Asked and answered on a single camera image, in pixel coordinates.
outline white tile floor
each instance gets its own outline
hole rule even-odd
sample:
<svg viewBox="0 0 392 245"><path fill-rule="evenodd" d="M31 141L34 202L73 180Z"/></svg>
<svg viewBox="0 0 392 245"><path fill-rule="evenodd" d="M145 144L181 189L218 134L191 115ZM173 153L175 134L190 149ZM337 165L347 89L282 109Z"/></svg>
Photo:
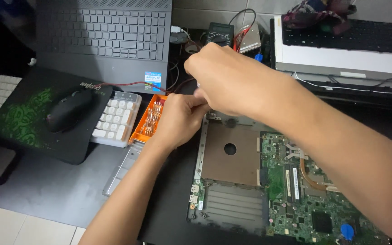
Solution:
<svg viewBox="0 0 392 245"><path fill-rule="evenodd" d="M0 208L0 245L77 245L84 231Z"/></svg>

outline black mouse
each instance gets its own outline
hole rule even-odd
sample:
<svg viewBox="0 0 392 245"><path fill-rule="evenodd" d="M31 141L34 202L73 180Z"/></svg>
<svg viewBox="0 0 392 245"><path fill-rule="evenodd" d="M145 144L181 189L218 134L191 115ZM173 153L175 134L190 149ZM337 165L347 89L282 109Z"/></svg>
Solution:
<svg viewBox="0 0 392 245"><path fill-rule="evenodd" d="M93 101L92 89L79 90L58 101L46 116L50 132L68 130L90 112Z"/></svg>

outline laptop keyboard panel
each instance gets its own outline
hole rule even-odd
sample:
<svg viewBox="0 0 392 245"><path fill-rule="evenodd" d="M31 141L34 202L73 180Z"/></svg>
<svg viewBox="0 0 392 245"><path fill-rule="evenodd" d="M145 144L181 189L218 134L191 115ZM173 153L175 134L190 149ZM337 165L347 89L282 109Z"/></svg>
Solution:
<svg viewBox="0 0 392 245"><path fill-rule="evenodd" d="M163 60L165 25L161 12L60 10L47 20L45 50Z"/></svg>

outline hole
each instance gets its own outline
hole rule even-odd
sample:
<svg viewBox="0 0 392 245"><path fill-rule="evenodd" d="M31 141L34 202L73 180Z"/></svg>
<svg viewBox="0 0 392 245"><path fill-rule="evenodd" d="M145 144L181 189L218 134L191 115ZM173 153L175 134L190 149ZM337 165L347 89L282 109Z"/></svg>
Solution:
<svg viewBox="0 0 392 245"><path fill-rule="evenodd" d="M235 147L235 145L232 143L227 143L224 149L225 149L225 153L230 156L232 156L237 152L237 147Z"/></svg>

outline mouse pad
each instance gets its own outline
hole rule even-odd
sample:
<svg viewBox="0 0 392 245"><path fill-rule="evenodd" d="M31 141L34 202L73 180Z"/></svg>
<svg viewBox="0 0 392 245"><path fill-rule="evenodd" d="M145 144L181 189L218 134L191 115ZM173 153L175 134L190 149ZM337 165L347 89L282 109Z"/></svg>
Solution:
<svg viewBox="0 0 392 245"><path fill-rule="evenodd" d="M52 133L46 117L52 106L71 93L101 82L50 69L33 67L0 108L0 137L33 148L69 164L84 161L90 135L98 122L112 86L95 88L91 108L78 123Z"/></svg>

